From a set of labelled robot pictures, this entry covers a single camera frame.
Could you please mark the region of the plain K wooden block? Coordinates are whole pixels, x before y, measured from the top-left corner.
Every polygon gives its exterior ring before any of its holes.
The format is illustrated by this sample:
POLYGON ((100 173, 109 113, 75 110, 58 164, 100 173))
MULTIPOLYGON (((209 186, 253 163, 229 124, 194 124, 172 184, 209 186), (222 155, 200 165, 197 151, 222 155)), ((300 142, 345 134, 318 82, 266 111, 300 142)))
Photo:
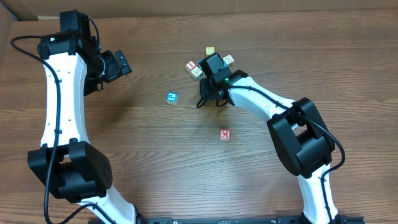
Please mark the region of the plain K wooden block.
POLYGON ((223 61, 225 61, 228 64, 228 67, 231 67, 234 65, 234 58, 231 55, 227 55, 223 57, 223 61))

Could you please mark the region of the blue P wooden block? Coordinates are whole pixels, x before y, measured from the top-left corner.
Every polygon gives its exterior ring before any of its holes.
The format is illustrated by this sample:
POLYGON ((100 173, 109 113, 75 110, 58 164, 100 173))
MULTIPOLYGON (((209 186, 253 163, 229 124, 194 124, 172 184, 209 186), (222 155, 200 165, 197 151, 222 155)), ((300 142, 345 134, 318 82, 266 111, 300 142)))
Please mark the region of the blue P wooden block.
POLYGON ((170 105, 176 105, 178 100, 178 94, 174 92, 168 92, 166 102, 170 105))

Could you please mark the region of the red M wooden block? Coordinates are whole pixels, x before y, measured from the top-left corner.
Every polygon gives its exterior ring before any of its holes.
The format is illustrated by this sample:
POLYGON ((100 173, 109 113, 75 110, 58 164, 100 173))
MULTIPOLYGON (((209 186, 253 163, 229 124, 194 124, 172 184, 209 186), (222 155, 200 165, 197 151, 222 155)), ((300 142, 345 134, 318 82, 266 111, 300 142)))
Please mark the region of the red M wooden block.
POLYGON ((230 129, 221 129, 220 130, 220 140, 221 141, 229 141, 231 139, 231 130, 230 129))

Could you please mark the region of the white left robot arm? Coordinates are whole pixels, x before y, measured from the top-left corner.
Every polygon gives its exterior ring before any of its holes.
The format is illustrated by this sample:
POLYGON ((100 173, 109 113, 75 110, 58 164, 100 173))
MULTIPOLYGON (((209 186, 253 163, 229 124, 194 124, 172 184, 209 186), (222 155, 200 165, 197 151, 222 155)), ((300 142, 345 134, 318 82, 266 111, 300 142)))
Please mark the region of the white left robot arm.
POLYGON ((78 30, 43 36, 38 46, 47 79, 47 110, 40 149, 28 165, 46 196, 90 209, 104 223, 137 223, 133 204, 113 186, 109 159, 90 144, 84 97, 127 75, 121 50, 101 52, 91 34, 78 30))

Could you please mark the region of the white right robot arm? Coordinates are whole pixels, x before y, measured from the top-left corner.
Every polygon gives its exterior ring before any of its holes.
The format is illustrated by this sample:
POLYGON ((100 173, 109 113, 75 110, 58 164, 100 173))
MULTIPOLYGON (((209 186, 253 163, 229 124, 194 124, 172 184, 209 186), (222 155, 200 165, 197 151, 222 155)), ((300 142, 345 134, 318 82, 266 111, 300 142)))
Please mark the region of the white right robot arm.
POLYGON ((266 122, 279 160, 299 182, 303 220, 337 222, 329 180, 336 140, 311 100, 278 96, 240 70, 219 82, 215 77, 201 79, 200 95, 198 108, 214 100, 217 106, 235 105, 266 122))

